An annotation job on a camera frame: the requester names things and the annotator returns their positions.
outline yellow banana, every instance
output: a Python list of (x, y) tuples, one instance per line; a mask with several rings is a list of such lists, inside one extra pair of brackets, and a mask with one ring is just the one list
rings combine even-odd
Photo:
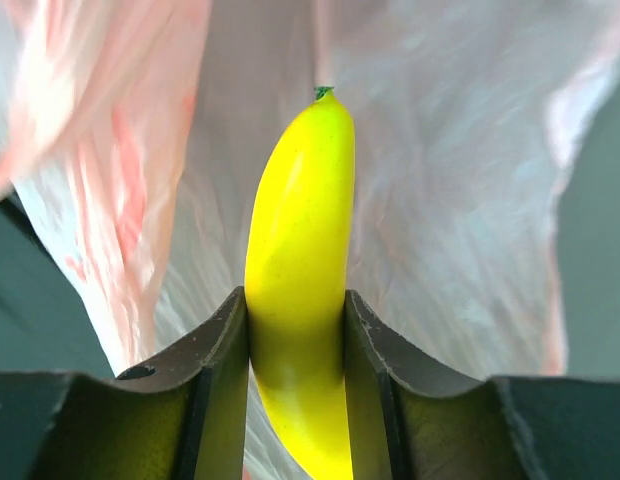
[(355, 179), (354, 122), (331, 88), (301, 112), (261, 177), (245, 293), (268, 418), (315, 480), (350, 480), (342, 315)]

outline dark gray surface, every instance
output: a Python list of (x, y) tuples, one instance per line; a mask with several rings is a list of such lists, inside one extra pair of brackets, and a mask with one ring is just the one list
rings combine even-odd
[(586, 139), (559, 218), (569, 372), (620, 376), (620, 88)]
[(112, 376), (79, 296), (0, 213), (0, 370), (59, 368)]

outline banana stem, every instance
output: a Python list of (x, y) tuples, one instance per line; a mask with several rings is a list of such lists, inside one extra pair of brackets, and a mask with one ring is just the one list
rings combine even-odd
[(334, 90), (334, 87), (314, 87), (314, 100), (321, 100), (328, 92), (331, 92), (332, 90)]

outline white plastic bag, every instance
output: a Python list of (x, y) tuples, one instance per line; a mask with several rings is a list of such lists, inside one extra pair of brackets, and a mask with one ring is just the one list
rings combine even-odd
[[(349, 286), (463, 372), (563, 372), (554, 209), (620, 73), (620, 0), (0, 3), (0, 195), (115, 373), (242, 283), (259, 177), (315, 83), (357, 126)], [(252, 381), (246, 464), (305, 478)]]

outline pink plastic bag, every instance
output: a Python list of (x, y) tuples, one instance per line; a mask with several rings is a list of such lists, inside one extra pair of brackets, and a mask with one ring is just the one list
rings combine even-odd
[(47, 207), (74, 211), (78, 225), (51, 248), (120, 372), (155, 349), (210, 2), (6, 6), (23, 44), (0, 195), (44, 163), (63, 165), (68, 203)]
[[(554, 210), (619, 74), (620, 0), (4, 0), (0, 197), (119, 373), (242, 283), (268, 155), (334, 84), (358, 132), (349, 286), (465, 373), (560, 374)], [(246, 464), (305, 478), (252, 380)]]

